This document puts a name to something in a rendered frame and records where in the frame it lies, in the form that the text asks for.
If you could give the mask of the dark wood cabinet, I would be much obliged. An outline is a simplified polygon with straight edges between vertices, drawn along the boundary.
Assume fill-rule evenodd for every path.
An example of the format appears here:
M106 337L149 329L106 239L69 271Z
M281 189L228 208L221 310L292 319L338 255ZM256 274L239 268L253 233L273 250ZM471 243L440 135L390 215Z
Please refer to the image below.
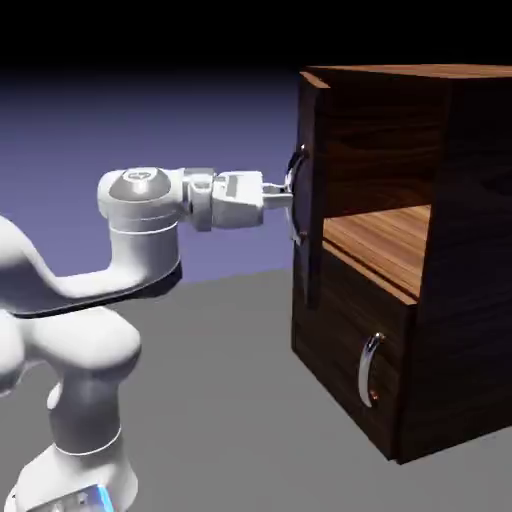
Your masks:
M512 426L512 66L311 66L330 244L417 303L400 464Z

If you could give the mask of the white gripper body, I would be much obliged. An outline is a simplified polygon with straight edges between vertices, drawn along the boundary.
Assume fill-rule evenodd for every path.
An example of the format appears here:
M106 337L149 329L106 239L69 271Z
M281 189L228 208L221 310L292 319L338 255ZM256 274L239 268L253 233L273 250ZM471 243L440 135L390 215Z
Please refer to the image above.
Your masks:
M218 174L212 189L212 226L219 229L263 224L263 175L260 171Z

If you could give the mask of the long curved metal handle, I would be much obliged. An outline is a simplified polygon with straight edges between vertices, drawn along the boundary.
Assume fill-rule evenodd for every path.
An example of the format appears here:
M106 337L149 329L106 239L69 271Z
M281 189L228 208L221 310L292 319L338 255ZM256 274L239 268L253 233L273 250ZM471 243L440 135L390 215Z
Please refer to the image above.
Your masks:
M302 144L298 149L294 151L292 154L288 168L285 174L284 181L284 190L291 196L290 204L286 208L286 215L290 225L291 230L291 240L297 247L302 245L303 239L305 236L300 233L298 227L298 221L296 220L295 214L295 206L294 206L294 197L295 197L295 182L297 175L300 173L300 169L304 162L309 158L309 153L304 144Z

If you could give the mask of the tall dark wood door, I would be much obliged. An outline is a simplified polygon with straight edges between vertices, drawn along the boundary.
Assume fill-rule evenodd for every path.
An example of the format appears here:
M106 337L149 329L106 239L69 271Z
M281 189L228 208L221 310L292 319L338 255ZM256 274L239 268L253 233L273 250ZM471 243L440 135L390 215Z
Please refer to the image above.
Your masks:
M327 88L302 73L299 84L297 153L294 179L293 219L299 243L296 246L304 303L316 309L320 300L320 267L323 233L325 172L319 152L322 124L318 108Z

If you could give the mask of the short dark wood door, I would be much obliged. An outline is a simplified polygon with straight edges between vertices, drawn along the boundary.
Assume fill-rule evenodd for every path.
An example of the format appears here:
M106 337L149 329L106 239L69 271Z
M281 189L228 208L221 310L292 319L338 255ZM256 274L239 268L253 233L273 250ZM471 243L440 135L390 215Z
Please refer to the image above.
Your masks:
M401 458L404 362L416 306L411 296L330 244L322 247L316 309L305 305L294 276L293 352L389 460ZM386 339L370 370L378 400L367 408L358 393L358 366L365 342L376 332Z

